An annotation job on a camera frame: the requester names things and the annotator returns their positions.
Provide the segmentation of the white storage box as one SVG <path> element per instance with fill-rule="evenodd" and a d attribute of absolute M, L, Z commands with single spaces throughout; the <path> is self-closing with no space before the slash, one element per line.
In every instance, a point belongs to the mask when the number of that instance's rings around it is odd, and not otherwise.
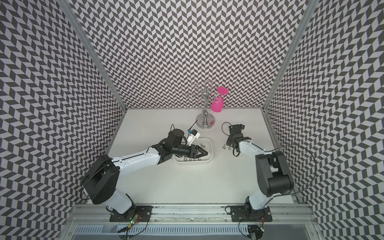
<path fill-rule="evenodd" d="M 198 145 L 198 146 L 201 146 L 201 144 L 205 145 L 206 148 L 204 148 L 204 150 L 206 150 L 208 152 L 208 155 L 204 158 L 201 158 L 201 161 L 195 161 L 195 162 L 184 162 L 184 158 L 187 158 L 187 157 L 179 158 L 176 155 L 173 155 L 172 159 L 178 164 L 191 165 L 191 164 L 208 163 L 213 158 L 213 155 L 214 155 L 213 144 L 209 139 L 199 138 L 199 139 L 194 140 L 193 144 Z"/>

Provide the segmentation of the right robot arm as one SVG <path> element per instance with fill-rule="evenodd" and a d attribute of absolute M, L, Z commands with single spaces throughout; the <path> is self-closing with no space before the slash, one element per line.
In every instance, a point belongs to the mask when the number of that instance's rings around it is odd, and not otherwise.
<path fill-rule="evenodd" d="M 268 204 L 276 197 L 286 196 L 294 190 L 294 180 L 283 152 L 264 150 L 242 134 L 228 136 L 226 145 L 255 161 L 259 188 L 246 198 L 244 208 L 247 219 L 257 220 L 268 214 Z"/>

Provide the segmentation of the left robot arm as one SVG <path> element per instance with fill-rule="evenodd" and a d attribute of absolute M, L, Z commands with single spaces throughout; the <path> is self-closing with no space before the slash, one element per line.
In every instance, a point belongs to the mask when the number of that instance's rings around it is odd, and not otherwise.
<path fill-rule="evenodd" d="M 174 155 L 190 159 L 201 159 L 207 156 L 204 148 L 198 145 L 185 145 L 180 142 L 170 143 L 163 139 L 147 150 L 130 156 L 111 158 L 100 156 L 85 173 L 81 184 L 94 205 L 105 204 L 118 214 L 126 214 L 134 207 L 128 194 L 116 189 L 124 176 L 146 168 L 159 165 L 170 160 Z"/>

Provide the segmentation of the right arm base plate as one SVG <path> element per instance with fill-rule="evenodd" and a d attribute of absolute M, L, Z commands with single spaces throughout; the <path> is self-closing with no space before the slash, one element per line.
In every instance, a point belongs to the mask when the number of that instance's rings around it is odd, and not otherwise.
<path fill-rule="evenodd" d="M 245 206 L 229 206 L 229 214 L 231 215 L 232 222 L 261 222 L 262 220 L 265 223 L 273 221 L 272 213 L 269 207 L 263 208 L 261 210 L 254 210 L 251 207 Z"/>

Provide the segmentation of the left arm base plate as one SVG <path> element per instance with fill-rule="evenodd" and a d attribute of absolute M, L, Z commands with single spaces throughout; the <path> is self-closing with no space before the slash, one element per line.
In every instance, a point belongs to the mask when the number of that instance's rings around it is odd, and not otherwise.
<path fill-rule="evenodd" d="M 149 222 L 152 215 L 153 206 L 143 205 L 143 206 L 133 206 L 125 213 L 120 214 L 116 210 L 110 212 L 110 222 L 116 223 L 130 223 L 134 220 L 134 217 L 139 217 L 141 223 Z"/>

